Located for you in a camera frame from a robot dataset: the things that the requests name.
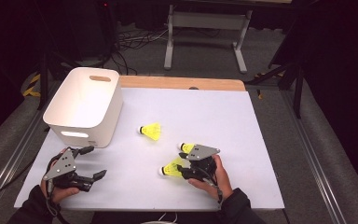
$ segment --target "table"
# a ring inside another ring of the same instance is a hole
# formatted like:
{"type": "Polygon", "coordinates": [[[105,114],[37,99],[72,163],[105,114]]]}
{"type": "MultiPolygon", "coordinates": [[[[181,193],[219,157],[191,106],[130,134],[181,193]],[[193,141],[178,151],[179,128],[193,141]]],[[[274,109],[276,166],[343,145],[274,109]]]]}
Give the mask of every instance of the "table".
{"type": "MultiPolygon", "coordinates": [[[[241,81],[121,77],[120,82],[124,105],[111,144],[76,158],[79,175],[92,176],[107,169],[106,176],[90,192],[80,192],[62,202],[62,208],[217,210],[217,202],[184,179],[158,175],[161,166],[177,157],[176,145],[181,142],[220,148],[232,186],[248,194],[253,208],[284,208],[249,94],[241,81]],[[191,87],[199,90],[183,90],[191,87]],[[136,132],[140,125],[154,121],[162,125],[157,142],[136,132]]],[[[31,188],[40,183],[49,158],[65,147],[54,132],[48,133],[15,207],[20,207],[31,188]]]]}

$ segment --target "wooden table edge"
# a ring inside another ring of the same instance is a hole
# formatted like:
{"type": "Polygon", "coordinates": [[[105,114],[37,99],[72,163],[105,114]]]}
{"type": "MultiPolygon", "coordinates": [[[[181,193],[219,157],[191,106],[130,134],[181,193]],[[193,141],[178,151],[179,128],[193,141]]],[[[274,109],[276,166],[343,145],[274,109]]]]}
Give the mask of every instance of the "wooden table edge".
{"type": "Polygon", "coordinates": [[[242,81],[199,77],[120,76],[124,88],[199,89],[205,91],[246,91],[242,81]]]}

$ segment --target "person's arm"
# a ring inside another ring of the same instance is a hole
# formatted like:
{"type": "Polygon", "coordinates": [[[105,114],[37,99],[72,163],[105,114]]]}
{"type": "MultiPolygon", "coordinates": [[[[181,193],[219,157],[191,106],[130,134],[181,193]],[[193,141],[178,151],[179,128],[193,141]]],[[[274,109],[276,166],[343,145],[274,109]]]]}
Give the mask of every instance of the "person's arm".
{"type": "Polygon", "coordinates": [[[10,218],[8,224],[48,224],[51,223],[54,216],[48,211],[46,198],[40,186],[35,186],[28,197],[28,200],[22,204],[22,207],[10,218]]]}
{"type": "Polygon", "coordinates": [[[224,224],[265,223],[251,208],[248,196],[240,189],[234,189],[233,193],[223,201],[222,208],[217,212],[220,221],[224,224]]]}
{"type": "MultiPolygon", "coordinates": [[[[52,202],[60,204],[60,202],[74,194],[77,194],[79,189],[59,189],[54,188],[52,193],[52,202]]],[[[15,214],[7,222],[8,224],[47,224],[51,223],[54,216],[49,212],[47,206],[47,192],[46,181],[42,180],[40,186],[35,186],[28,197],[28,200],[22,204],[22,207],[16,211],[15,214]]]]}
{"type": "MultiPolygon", "coordinates": [[[[213,155],[216,163],[216,182],[223,193],[223,204],[221,210],[217,212],[220,221],[223,224],[259,224],[265,223],[251,208],[251,202],[240,189],[232,190],[228,174],[223,167],[222,161],[218,155],[213,155]]],[[[203,189],[214,199],[219,200],[216,188],[208,183],[197,179],[189,179],[188,183],[198,189],[203,189]]]]}

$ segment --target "yellow object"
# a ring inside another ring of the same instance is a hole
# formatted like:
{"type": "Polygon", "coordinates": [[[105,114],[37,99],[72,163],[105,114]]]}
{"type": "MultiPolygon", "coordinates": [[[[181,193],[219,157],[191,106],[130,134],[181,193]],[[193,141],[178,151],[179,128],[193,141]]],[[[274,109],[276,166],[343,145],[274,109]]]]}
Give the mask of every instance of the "yellow object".
{"type": "Polygon", "coordinates": [[[157,141],[161,135],[161,126],[159,123],[152,123],[146,126],[142,126],[140,133],[148,136],[149,138],[157,141]]]}
{"type": "Polygon", "coordinates": [[[184,165],[182,158],[177,157],[175,160],[171,161],[168,165],[161,168],[163,175],[172,175],[177,177],[182,177],[182,173],[178,171],[177,165],[184,165]]]}
{"type": "Polygon", "coordinates": [[[185,152],[185,153],[190,153],[191,149],[193,149],[193,147],[195,146],[196,144],[189,144],[189,143],[183,143],[180,147],[180,149],[185,152]]]}

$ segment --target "hand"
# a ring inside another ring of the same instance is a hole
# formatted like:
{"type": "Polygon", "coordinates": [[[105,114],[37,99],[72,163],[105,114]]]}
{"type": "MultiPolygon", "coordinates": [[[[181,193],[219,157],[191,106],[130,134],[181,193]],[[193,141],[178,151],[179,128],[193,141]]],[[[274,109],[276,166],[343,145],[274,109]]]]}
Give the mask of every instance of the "hand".
{"type": "MultiPolygon", "coordinates": [[[[214,162],[216,162],[216,172],[215,172],[215,180],[217,181],[217,185],[219,186],[220,190],[223,192],[223,200],[228,198],[232,194],[231,184],[229,183],[228,174],[223,167],[222,161],[218,155],[212,155],[214,162]]],[[[210,186],[206,182],[201,182],[197,179],[188,179],[188,183],[192,186],[196,187],[197,189],[203,189],[209,195],[211,195],[217,201],[219,200],[219,196],[217,195],[217,189],[210,186]]]]}
{"type": "MultiPolygon", "coordinates": [[[[42,181],[40,182],[40,188],[42,189],[43,194],[45,195],[45,197],[48,197],[48,194],[46,192],[46,180],[42,179],[42,181]]],[[[55,204],[60,203],[63,199],[72,196],[74,194],[78,194],[80,190],[78,188],[69,188],[69,189],[59,189],[59,188],[54,188],[53,193],[52,193],[52,201],[55,204]]]]}

